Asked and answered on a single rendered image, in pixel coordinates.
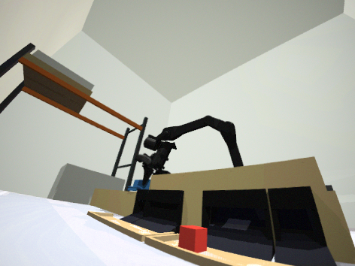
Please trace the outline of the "red cube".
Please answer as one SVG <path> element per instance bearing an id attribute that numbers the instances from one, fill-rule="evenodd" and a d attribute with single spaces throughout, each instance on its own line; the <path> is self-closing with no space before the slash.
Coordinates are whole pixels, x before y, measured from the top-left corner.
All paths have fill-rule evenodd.
<path id="1" fill-rule="evenodd" d="M 195 253 L 207 251 L 207 229 L 194 225 L 180 225 L 178 246 Z"/>

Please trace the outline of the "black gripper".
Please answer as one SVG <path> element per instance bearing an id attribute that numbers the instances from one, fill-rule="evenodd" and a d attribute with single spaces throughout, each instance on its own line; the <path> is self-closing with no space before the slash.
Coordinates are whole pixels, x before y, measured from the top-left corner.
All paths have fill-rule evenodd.
<path id="1" fill-rule="evenodd" d="M 145 185 L 145 183 L 150 179 L 152 174 L 171 174 L 169 171 L 163 170 L 165 162 L 168 161 L 168 155 L 159 150 L 157 150 L 156 153 L 154 153 L 153 155 L 154 157 L 152 161 L 146 155 L 140 154 L 135 157 L 135 160 L 137 160 L 138 162 L 145 163 L 144 165 L 142 165 L 142 167 L 144 168 L 142 186 Z M 154 170 L 155 172 L 153 173 Z"/>

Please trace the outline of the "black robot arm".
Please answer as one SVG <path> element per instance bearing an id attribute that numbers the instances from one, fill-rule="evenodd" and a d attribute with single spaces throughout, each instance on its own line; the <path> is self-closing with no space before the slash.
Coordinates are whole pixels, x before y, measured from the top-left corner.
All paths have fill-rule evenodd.
<path id="1" fill-rule="evenodd" d="M 179 138 L 181 135 L 184 135 L 188 132 L 195 131 L 200 128 L 210 126 L 215 130 L 219 131 L 226 142 L 226 145 L 229 149 L 229 154 L 234 167 L 244 166 L 244 163 L 241 159 L 239 148 L 236 142 L 236 133 L 235 126 L 230 121 L 223 121 L 207 115 L 200 119 L 188 122 L 179 126 L 171 126 L 164 128 L 162 133 L 154 137 L 153 135 L 148 135 L 144 140 L 143 146 L 152 151 L 162 151 L 169 156 L 171 149 L 177 149 L 175 142 L 170 143 L 168 141 L 174 141 Z M 165 141 L 165 142 L 163 142 Z"/>

